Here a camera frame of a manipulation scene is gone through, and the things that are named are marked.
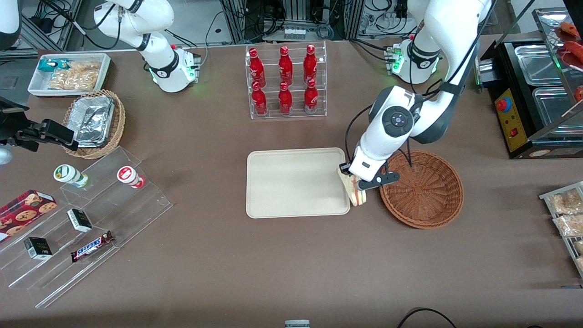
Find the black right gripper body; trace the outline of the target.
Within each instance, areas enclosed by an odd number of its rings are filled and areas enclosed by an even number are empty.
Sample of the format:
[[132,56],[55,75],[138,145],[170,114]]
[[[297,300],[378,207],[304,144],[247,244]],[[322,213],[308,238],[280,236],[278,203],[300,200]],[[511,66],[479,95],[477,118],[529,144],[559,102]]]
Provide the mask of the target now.
[[25,115],[27,107],[3,97],[0,98],[0,110],[1,145],[37,152],[44,123],[29,120]]

